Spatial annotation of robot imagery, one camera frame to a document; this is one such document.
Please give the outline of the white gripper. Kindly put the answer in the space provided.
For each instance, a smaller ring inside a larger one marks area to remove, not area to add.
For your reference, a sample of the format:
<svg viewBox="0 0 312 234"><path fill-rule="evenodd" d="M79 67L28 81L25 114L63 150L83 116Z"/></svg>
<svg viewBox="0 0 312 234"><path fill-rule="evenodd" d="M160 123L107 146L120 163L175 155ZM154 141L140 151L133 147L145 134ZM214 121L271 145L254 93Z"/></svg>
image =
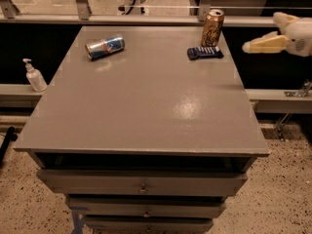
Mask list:
<svg viewBox="0 0 312 234"><path fill-rule="evenodd" d="M274 23L286 30L285 35L272 31L252 41L246 42L242 50L248 54L276 54L285 49L287 52L300 56L312 55L312 19L299 18L289 14L276 12L273 14Z"/></svg>

